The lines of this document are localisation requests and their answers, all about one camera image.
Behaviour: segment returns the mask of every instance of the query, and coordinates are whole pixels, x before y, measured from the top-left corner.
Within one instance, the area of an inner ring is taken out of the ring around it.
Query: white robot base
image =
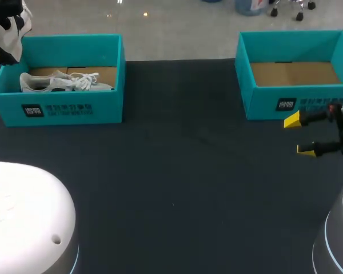
[[[0,274],[78,274],[73,200],[52,174],[0,162]]]
[[[343,274],[343,191],[315,240],[312,262],[315,274]]]

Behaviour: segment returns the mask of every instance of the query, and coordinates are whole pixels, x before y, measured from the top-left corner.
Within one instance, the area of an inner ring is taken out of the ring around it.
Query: cardboard box bottom
[[[330,62],[250,63],[257,86],[341,84]]]

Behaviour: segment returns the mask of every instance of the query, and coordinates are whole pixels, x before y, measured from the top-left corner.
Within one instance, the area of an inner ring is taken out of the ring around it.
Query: teal box
[[[341,84],[259,87],[251,62],[331,62]],[[343,102],[343,31],[240,33],[236,73],[248,120],[285,119],[299,109]]]
[[[6,126],[122,122],[126,63],[120,35],[24,37],[22,43],[21,62],[0,69],[0,115]],[[21,93],[20,74],[41,67],[117,67],[115,90]]]

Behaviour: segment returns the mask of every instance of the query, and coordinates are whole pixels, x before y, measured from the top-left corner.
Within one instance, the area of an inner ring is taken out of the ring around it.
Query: robotic arm
[[[285,119],[284,127],[304,127],[309,123],[328,120],[336,122],[338,128],[338,141],[330,143],[313,142],[297,146],[297,153],[314,157],[323,156],[323,154],[341,151],[343,154],[343,104],[333,102],[328,105],[326,110],[316,112],[297,111]]]

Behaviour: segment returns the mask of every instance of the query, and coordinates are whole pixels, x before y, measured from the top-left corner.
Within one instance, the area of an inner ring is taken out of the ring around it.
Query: open cardboard box
[[[235,61],[249,120],[343,103],[343,31],[241,33]]]
[[[24,37],[17,65],[0,69],[0,115],[8,127],[121,123],[126,62],[115,34]],[[23,72],[99,73],[108,91],[20,92]]]

